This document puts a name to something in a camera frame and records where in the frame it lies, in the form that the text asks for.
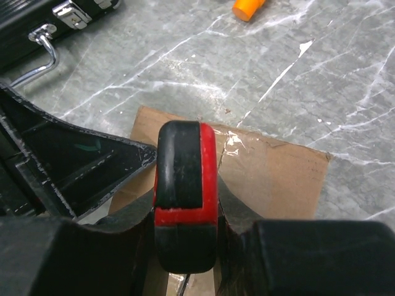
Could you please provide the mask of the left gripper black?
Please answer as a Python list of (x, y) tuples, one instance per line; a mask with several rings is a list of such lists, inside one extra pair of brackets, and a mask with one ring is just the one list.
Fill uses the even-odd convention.
[(157, 157), (150, 144), (82, 128), (1, 85), (1, 215), (80, 219)]

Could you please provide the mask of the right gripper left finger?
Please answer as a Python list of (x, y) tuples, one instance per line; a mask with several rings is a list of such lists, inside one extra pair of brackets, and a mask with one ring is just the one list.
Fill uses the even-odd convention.
[(1, 294), (153, 294), (152, 196), (147, 192), (96, 224), (1, 218)]

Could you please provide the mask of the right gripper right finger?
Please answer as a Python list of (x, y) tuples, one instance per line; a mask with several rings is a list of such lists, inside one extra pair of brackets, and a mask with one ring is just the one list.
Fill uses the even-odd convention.
[(261, 217), (219, 181), (217, 295), (393, 295), (394, 232), (377, 221)]

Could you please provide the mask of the brown cardboard express box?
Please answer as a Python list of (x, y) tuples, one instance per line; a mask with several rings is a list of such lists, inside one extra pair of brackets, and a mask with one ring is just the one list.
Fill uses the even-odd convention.
[[(141, 106), (130, 139), (156, 146), (160, 127), (170, 120), (186, 118)], [(210, 125), (218, 172), (237, 198), (264, 218), (314, 218), (330, 156), (245, 129)], [(133, 178), (114, 195), (109, 213), (147, 193), (154, 177), (151, 167)], [(213, 271), (193, 274), (184, 295), (215, 295)]]

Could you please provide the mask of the red black utility knife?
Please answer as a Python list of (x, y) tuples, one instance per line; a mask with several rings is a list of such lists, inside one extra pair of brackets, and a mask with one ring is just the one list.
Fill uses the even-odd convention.
[(218, 233), (214, 130), (172, 120), (159, 130), (154, 182), (154, 243), (169, 273), (204, 273), (215, 263)]

